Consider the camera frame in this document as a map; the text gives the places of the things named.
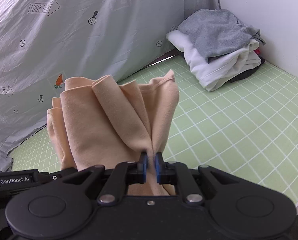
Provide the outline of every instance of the cloth fold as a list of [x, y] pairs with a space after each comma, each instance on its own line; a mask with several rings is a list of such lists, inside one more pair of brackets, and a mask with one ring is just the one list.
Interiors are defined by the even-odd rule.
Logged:
[[1, 154], [0, 155], [0, 172], [6, 172], [11, 169], [11, 166], [13, 164], [13, 158], [6, 155]]
[[254, 52], [259, 47], [255, 39], [251, 39], [244, 47], [213, 59], [209, 63], [200, 55], [188, 35], [175, 30], [167, 34], [167, 39], [179, 51], [184, 52], [190, 71], [207, 91], [218, 89], [231, 78], [261, 63], [261, 59]]
[[47, 110], [47, 130], [61, 168], [103, 164], [112, 169], [146, 151], [147, 183], [131, 185], [128, 193], [167, 195], [156, 181], [154, 154], [164, 150], [178, 100], [171, 70], [148, 84], [117, 85], [109, 75], [65, 80], [65, 91]]
[[260, 40], [259, 29], [242, 23], [232, 12], [223, 9], [201, 9], [178, 27], [189, 36], [199, 54], [209, 58], [234, 52], [250, 43], [252, 36]]

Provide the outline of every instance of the circle symbol print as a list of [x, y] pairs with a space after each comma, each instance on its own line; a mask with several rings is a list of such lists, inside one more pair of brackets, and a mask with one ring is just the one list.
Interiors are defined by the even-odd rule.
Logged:
[[38, 102], [43, 102], [43, 96], [42, 95], [39, 95], [39, 99], [38, 99]]
[[91, 17], [91, 18], [88, 20], [88, 23], [91, 24], [91, 25], [93, 25], [93, 24], [96, 23], [96, 21], [97, 21], [96, 18]]

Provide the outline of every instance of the carrot print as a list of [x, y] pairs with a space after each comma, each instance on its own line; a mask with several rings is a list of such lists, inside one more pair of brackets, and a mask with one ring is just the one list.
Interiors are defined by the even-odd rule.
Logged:
[[56, 80], [56, 84], [54, 85], [55, 86], [55, 89], [62, 88], [61, 87], [61, 84], [62, 84], [62, 74], [60, 74], [59, 77]]

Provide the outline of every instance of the metal screw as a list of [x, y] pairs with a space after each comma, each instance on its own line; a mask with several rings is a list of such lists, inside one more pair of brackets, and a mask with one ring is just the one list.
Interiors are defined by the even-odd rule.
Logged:
[[115, 201], [115, 197], [113, 195], [110, 194], [106, 194], [106, 195], [102, 195], [99, 200], [102, 203], [112, 203], [113, 201]]
[[155, 204], [155, 201], [153, 201], [153, 200], [148, 200], [147, 201], [148, 206], [153, 206], [154, 204]]
[[187, 200], [191, 203], [197, 203], [203, 200], [203, 197], [199, 194], [187, 195]]

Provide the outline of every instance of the folded clothes pile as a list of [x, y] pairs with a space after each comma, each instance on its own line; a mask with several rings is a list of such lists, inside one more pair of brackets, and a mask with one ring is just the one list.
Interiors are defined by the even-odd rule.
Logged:
[[222, 9], [195, 12], [167, 39], [184, 53], [190, 71], [207, 91], [259, 66], [261, 59], [254, 50], [259, 42], [265, 44], [259, 29]]

